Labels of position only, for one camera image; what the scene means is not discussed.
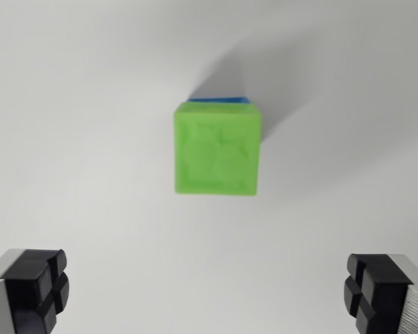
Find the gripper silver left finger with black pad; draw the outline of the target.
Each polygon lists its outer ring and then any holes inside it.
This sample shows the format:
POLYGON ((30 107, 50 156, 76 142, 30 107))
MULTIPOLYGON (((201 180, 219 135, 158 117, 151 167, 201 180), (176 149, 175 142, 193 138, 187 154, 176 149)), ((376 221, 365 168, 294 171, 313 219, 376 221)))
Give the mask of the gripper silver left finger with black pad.
POLYGON ((0 257, 0 333, 51 333, 67 305, 65 251, 11 248, 0 257))

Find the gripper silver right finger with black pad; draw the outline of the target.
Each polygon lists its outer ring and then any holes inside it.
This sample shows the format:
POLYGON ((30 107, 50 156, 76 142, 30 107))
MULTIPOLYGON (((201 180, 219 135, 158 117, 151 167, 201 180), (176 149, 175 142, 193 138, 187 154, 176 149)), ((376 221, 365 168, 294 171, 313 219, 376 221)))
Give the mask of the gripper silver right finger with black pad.
POLYGON ((418 268, 401 254, 351 254, 344 303, 361 334, 418 333, 418 268))

